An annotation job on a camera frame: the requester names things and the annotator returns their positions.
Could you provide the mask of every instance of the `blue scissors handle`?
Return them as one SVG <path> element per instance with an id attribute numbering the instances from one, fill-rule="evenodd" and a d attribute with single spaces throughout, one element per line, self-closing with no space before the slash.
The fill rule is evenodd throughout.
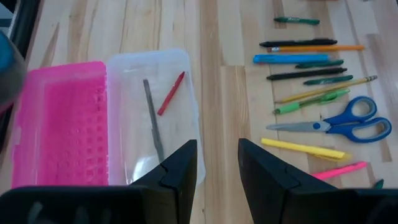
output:
<path id="1" fill-rule="evenodd" d="M 356 116 L 353 113 L 353 108 L 357 103 L 366 103 L 369 106 L 369 112 L 366 113 L 365 115 Z M 362 123 L 372 118 L 376 114 L 376 112 L 377 112 L 377 106 L 376 103 L 372 100 L 372 98 L 369 98 L 367 96 L 359 96 L 351 100 L 348 103 L 344 112 L 342 112 L 340 115 L 325 119 L 324 121 L 326 121 L 331 125 L 339 125 L 339 124 L 352 123 L 352 122 Z"/>
<path id="2" fill-rule="evenodd" d="M 375 126 L 375 125 L 379 125 L 379 124 L 382 124 L 384 126 L 384 129 L 380 134 L 378 134 L 376 136 L 372 136 L 369 138 L 358 138 L 354 135 L 353 131 L 355 131 L 356 129 L 363 129 L 363 128 L 367 128 L 367 127 Z M 371 119 L 369 121 L 365 121 L 362 123 L 332 126 L 326 133 L 342 134 L 353 142 L 369 143 L 369 142 L 375 142 L 375 141 L 384 139 L 391 133 L 391 131 L 392 131 L 392 125 L 388 119 L 374 118 L 374 119 Z"/>

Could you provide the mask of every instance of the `red crayon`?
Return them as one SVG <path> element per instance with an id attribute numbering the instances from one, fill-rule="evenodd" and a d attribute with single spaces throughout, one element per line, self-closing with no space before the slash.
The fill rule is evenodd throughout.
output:
<path id="1" fill-rule="evenodd" d="M 167 106 L 169 105 L 170 101 L 172 100 L 175 92 L 177 91 L 178 87 L 180 86 L 182 79 L 185 76 L 185 72 L 182 72 L 177 80 L 175 81 L 172 89 L 170 90 L 169 94 L 167 94 L 166 99 L 164 100 L 164 102 L 162 103 L 162 106 L 160 107 L 160 109 L 158 110 L 157 114 L 159 114 L 160 116 L 163 115 L 164 111 L 166 110 Z"/>

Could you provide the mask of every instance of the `blue object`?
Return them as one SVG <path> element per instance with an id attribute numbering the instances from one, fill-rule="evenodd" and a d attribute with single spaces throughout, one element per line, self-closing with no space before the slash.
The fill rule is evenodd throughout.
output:
<path id="1" fill-rule="evenodd" d="M 366 103 L 369 107 L 369 112 L 365 115 L 357 116 L 353 113 L 353 108 L 357 103 Z M 359 96 L 351 100 L 344 112 L 332 118 L 324 119 L 323 121 L 302 122 L 293 124 L 273 124 L 267 126 L 267 129 L 280 131 L 300 131 L 300 132 L 315 132 L 324 131 L 328 134 L 342 134 L 349 140 L 358 143 L 368 143 L 382 140 L 387 137 L 392 131 L 391 122 L 386 118 L 373 118 L 377 113 L 377 106 L 375 102 L 367 96 Z M 359 138 L 354 135 L 356 129 L 368 128 L 382 124 L 384 129 L 376 136 L 369 138 Z"/>
<path id="2" fill-rule="evenodd" d="M 8 38 L 0 31 L 0 74 L 14 62 L 14 51 Z"/>
<path id="3" fill-rule="evenodd" d="M 309 62 L 327 62 L 330 57 L 327 54 L 313 54 L 313 55 L 255 55 L 253 63 L 309 63 Z"/>

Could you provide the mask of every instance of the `pink highlighter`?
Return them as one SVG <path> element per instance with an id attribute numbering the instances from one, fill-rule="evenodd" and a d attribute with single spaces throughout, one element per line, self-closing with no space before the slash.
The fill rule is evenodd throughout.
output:
<path id="1" fill-rule="evenodd" d="M 324 171 L 324 172 L 319 172 L 316 174 L 312 174 L 314 177 L 320 179 L 320 180 L 325 180 L 328 178 L 332 178 L 332 177 L 337 177 L 341 174 L 347 174 L 349 172 L 354 172 L 357 170 L 360 170 L 362 168 L 365 168 L 368 165 L 367 162 L 364 161 L 360 161 L 348 166 L 344 166 L 344 167 L 340 167 L 337 169 L 333 169 L 333 170 L 328 170 L 328 171 Z"/>

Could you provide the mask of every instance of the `scissors blade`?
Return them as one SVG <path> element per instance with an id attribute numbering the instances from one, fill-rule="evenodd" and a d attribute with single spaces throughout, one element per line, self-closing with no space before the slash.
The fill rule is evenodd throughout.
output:
<path id="1" fill-rule="evenodd" d="M 278 131 L 298 131 L 298 132 L 319 132 L 327 131 L 331 128 L 330 124 L 324 121 L 301 122 L 290 124 L 272 124 L 268 125 L 268 130 Z"/>

